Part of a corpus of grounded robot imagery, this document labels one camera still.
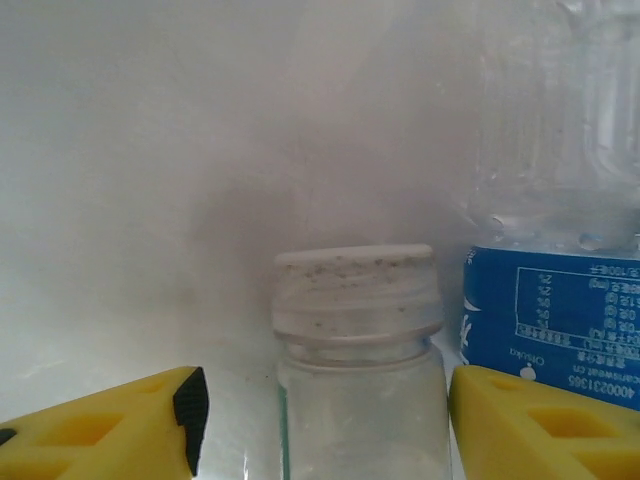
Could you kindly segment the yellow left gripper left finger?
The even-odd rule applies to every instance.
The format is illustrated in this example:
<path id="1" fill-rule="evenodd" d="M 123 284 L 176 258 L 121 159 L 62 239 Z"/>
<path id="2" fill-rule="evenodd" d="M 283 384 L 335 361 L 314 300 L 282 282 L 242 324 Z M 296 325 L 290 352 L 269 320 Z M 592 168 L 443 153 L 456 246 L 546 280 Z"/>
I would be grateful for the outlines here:
<path id="1" fill-rule="evenodd" d="M 208 419 L 200 367 L 141 378 L 1 425 L 4 479 L 192 479 Z"/>

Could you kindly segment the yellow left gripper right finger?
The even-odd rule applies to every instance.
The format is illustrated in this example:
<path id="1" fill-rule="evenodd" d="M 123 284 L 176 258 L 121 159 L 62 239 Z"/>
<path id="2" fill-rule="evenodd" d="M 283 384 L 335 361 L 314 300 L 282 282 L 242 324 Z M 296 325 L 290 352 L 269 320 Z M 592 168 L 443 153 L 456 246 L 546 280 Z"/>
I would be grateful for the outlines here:
<path id="1" fill-rule="evenodd" d="M 454 369 L 449 411 L 469 479 L 636 479 L 639 414 L 479 366 Z"/>

